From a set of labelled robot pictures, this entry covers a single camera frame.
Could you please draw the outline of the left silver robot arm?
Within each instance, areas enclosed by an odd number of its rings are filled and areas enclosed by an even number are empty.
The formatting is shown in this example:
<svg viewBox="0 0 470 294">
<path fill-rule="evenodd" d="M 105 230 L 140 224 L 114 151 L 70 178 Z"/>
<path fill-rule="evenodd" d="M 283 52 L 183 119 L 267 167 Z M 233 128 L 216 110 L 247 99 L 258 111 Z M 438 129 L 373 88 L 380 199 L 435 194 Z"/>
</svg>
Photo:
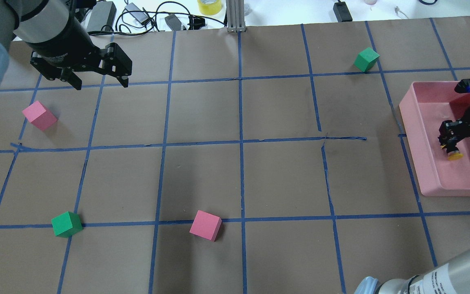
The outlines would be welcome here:
<svg viewBox="0 0 470 294">
<path fill-rule="evenodd" d="M 132 60 L 116 43 L 94 45 L 76 17 L 77 9 L 94 8 L 95 0 L 0 0 L 0 84 L 9 65 L 15 37 L 30 48 L 30 63 L 48 80 L 82 88 L 77 72 L 96 72 L 128 87 Z"/>
</svg>

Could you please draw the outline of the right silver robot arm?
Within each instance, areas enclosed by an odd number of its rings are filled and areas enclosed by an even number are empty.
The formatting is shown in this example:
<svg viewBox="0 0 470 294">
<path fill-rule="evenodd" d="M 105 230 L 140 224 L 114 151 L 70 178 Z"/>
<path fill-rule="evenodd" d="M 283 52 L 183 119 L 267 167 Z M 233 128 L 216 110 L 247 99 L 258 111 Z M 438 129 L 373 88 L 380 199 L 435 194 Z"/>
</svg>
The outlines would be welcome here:
<svg viewBox="0 0 470 294">
<path fill-rule="evenodd" d="M 399 105 L 423 196 L 470 196 L 470 78 L 413 82 Z M 470 294 L 470 249 L 421 275 L 378 283 L 357 294 Z"/>
</svg>

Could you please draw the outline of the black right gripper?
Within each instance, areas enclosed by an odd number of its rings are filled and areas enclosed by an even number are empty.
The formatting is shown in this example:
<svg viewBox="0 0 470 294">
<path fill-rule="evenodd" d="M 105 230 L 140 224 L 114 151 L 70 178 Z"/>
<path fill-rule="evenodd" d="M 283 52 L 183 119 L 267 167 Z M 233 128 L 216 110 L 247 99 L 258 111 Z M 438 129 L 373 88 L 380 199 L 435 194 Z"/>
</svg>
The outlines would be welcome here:
<svg viewBox="0 0 470 294">
<path fill-rule="evenodd" d="M 470 106 L 456 121 L 442 121 L 439 128 L 439 141 L 462 141 L 470 137 Z"/>
</svg>

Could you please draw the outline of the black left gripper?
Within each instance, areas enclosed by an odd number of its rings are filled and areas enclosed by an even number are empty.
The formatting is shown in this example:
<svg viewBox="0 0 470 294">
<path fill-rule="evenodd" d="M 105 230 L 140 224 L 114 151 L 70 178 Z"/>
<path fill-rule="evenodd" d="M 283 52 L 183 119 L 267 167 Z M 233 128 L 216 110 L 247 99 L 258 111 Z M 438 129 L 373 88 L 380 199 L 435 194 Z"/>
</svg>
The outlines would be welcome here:
<svg viewBox="0 0 470 294">
<path fill-rule="evenodd" d="M 46 79 L 66 82 L 77 91 L 82 89 L 82 80 L 77 72 L 96 72 L 117 79 L 129 87 L 133 62 L 115 42 L 101 49 L 93 44 L 74 15 L 69 14 L 66 26 L 53 39 L 30 43 L 30 64 Z"/>
</svg>

